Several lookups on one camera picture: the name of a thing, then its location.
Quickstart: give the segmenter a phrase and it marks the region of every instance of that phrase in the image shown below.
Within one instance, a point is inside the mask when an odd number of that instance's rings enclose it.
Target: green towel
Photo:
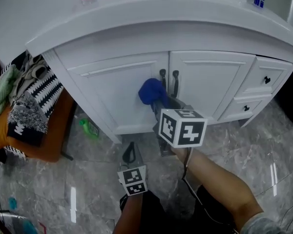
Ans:
[[[20,72],[14,64],[0,76],[0,114],[6,107],[9,101],[9,94],[13,89],[13,85]]]

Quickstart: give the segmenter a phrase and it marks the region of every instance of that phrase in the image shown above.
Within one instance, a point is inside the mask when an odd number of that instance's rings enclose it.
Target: wrist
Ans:
[[[130,199],[132,201],[140,201],[140,200],[143,199],[143,193],[139,193],[139,194],[136,194],[136,195],[131,195],[131,196],[129,196],[128,199]]]
[[[171,150],[177,155],[179,160],[183,163],[187,156],[187,149],[186,148],[171,148]]]

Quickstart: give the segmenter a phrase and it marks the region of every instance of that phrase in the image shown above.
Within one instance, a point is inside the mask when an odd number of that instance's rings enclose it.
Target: sink countertop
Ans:
[[[289,23],[267,8],[257,8],[243,0],[96,0],[87,6],[73,4],[69,13],[49,22],[26,47],[36,56],[105,29],[156,21],[222,23],[254,30],[293,46],[293,27]]]

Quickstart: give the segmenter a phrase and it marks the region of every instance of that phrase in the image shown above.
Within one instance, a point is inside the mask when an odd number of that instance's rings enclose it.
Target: human arm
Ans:
[[[138,234],[141,222],[143,194],[130,196],[127,199],[122,215],[113,234]]]
[[[186,149],[172,148],[172,151],[184,162]],[[244,181],[215,164],[198,150],[193,151],[188,169],[208,193],[232,214],[238,231],[251,217],[263,212]]]

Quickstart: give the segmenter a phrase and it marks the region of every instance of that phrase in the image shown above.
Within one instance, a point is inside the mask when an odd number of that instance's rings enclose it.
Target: gray patterned cloth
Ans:
[[[279,225],[264,213],[256,214],[243,226],[241,234],[285,234]]]

